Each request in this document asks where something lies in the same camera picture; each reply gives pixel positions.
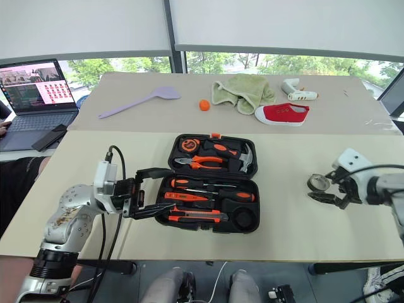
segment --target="laptop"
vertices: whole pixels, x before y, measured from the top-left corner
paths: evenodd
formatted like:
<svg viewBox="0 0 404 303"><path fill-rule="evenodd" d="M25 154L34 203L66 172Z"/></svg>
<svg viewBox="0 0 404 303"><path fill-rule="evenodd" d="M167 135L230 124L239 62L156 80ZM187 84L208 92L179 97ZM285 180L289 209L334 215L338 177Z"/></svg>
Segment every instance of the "laptop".
<svg viewBox="0 0 404 303"><path fill-rule="evenodd" d="M78 113L56 59L0 65L0 90L16 114L0 140L2 152L33 149L36 141L60 124L69 125Z"/></svg>

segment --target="laptop keyboard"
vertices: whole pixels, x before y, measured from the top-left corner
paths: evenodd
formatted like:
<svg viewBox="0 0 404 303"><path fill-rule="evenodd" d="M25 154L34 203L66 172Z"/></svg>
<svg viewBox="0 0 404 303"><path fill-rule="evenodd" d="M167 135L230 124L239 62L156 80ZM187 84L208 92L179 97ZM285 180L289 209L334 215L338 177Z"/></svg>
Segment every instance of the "laptop keyboard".
<svg viewBox="0 0 404 303"><path fill-rule="evenodd" d="M41 131L54 129L59 124L69 125L76 113L56 115L17 116L7 131Z"/></svg>

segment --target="roller shade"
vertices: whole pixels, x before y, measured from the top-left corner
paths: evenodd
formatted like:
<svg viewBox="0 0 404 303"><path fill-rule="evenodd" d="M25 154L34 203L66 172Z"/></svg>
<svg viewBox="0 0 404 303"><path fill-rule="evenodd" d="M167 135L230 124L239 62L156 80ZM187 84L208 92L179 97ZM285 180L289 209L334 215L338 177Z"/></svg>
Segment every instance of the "roller shade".
<svg viewBox="0 0 404 303"><path fill-rule="evenodd" d="M0 35L0 59L170 49L162 0L0 0Z"/></svg>
<svg viewBox="0 0 404 303"><path fill-rule="evenodd" d="M404 58L402 0L171 0L171 9L180 51L236 45Z"/></svg>

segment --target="hammer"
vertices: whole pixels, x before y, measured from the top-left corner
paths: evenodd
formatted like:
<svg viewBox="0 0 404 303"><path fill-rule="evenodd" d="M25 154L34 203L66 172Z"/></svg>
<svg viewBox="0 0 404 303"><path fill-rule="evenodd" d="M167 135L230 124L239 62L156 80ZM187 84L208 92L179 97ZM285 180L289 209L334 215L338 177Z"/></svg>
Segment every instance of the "hammer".
<svg viewBox="0 0 404 303"><path fill-rule="evenodd" d="M211 141L205 141L203 148L205 150L214 149L219 156L225 156L240 160L242 162L240 171L247 172L248 166L253 161L253 153L250 149L250 146L248 144L246 144L246 146L248 151L247 153L241 153L238 150L230 150L224 145L217 144Z"/></svg>

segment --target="white sneaker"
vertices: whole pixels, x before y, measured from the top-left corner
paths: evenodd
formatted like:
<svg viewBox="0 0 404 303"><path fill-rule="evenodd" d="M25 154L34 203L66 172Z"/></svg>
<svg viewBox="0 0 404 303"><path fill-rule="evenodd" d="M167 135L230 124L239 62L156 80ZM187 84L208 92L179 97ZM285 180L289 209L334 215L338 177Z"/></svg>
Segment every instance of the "white sneaker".
<svg viewBox="0 0 404 303"><path fill-rule="evenodd" d="M369 268L367 281L364 285L364 295L386 287L380 277L380 267ZM388 303L394 292L391 289L384 290L365 299L366 303Z"/></svg>

